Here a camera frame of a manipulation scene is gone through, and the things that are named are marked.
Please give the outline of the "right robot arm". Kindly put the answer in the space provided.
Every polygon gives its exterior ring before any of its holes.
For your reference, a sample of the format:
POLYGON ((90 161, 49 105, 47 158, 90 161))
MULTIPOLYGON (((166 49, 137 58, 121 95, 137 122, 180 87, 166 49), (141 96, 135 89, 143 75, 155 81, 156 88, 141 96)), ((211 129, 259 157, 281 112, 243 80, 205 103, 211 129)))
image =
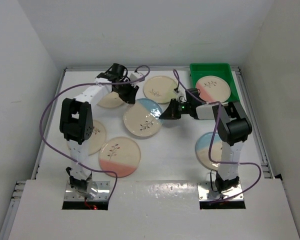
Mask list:
POLYGON ((200 98, 200 90, 186 90, 186 101, 173 98, 160 115, 161 120, 178 120, 190 115, 195 120, 215 120, 216 130, 222 140, 221 161, 216 171, 215 187, 219 193, 239 184, 238 162, 243 143, 252 133, 252 124, 240 101, 225 104, 208 103, 200 98))

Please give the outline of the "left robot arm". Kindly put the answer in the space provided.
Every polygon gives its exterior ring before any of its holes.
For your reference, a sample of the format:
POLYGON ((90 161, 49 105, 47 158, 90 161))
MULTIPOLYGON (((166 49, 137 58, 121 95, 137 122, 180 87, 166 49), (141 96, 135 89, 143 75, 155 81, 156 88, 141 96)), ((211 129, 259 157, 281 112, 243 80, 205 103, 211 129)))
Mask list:
POLYGON ((93 108, 104 96, 115 92, 128 104, 136 102, 138 82, 145 76, 138 70, 128 73, 125 66, 114 63, 108 70, 99 73, 95 81, 74 98, 65 98, 61 105, 59 130, 70 148, 74 159, 69 174, 71 188, 89 198, 93 194, 92 171, 83 167, 89 158, 88 139, 93 134, 93 108))

